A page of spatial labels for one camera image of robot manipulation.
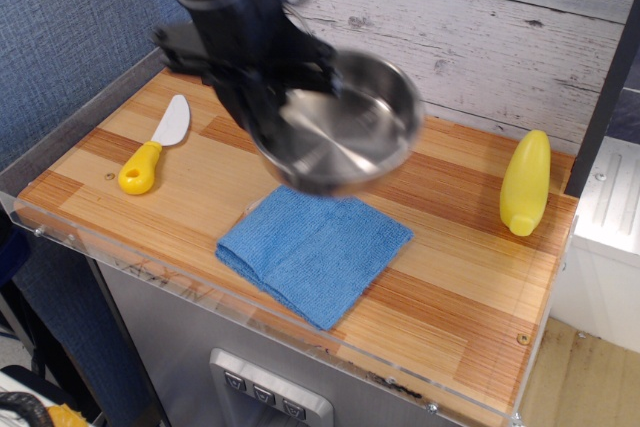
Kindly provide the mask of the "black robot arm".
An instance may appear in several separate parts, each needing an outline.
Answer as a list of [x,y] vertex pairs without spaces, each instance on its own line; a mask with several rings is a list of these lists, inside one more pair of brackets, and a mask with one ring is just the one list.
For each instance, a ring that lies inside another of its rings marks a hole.
[[233,120],[259,141],[279,137],[287,93],[340,89],[329,44],[286,15],[289,0],[177,0],[187,23],[155,31],[168,67],[211,86]]

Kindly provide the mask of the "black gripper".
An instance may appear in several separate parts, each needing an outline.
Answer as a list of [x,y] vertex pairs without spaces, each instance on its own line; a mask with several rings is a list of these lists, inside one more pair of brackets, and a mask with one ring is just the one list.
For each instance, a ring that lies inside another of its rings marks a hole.
[[286,90],[337,94],[335,49],[296,27],[287,0],[178,0],[189,22],[152,36],[180,73],[213,75],[212,88],[236,124],[254,140],[275,138]]

